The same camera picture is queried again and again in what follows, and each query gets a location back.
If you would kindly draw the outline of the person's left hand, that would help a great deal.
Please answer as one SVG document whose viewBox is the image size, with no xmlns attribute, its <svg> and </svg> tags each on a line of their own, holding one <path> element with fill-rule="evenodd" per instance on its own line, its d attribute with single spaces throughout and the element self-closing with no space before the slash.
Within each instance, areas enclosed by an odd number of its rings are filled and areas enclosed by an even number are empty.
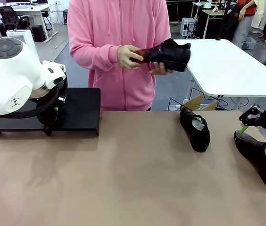
<svg viewBox="0 0 266 226">
<path fill-rule="evenodd" d="M 153 69 L 150 71 L 150 73 L 153 75 L 165 76 L 174 72 L 173 70 L 166 69 L 163 63 L 153 62 L 152 65 Z"/>
</svg>

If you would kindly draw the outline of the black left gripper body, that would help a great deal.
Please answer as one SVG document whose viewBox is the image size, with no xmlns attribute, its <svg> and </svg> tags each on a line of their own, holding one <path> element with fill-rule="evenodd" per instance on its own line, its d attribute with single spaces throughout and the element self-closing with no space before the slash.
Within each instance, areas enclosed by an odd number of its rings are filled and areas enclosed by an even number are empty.
<svg viewBox="0 0 266 226">
<path fill-rule="evenodd" d="M 36 103 L 36 108 L 49 105 L 50 107 L 60 107 L 66 102 L 65 92 L 59 91 L 58 94 L 54 90 L 51 90 L 43 97 L 30 98 L 31 102 Z"/>
</svg>

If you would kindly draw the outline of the person's right hand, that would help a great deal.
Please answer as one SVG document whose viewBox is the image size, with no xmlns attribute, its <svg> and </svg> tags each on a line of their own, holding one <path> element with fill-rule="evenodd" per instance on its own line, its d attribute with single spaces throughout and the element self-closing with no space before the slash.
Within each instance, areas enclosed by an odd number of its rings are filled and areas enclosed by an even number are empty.
<svg viewBox="0 0 266 226">
<path fill-rule="evenodd" d="M 140 64 L 138 62 L 132 61 L 137 60 L 137 61 L 143 61 L 143 57 L 136 54 L 135 52 L 140 50 L 139 48 L 133 46 L 133 45 L 124 45 L 120 46 L 117 50 L 117 60 L 119 64 L 128 70 L 131 70 L 133 68 L 139 67 Z"/>
</svg>

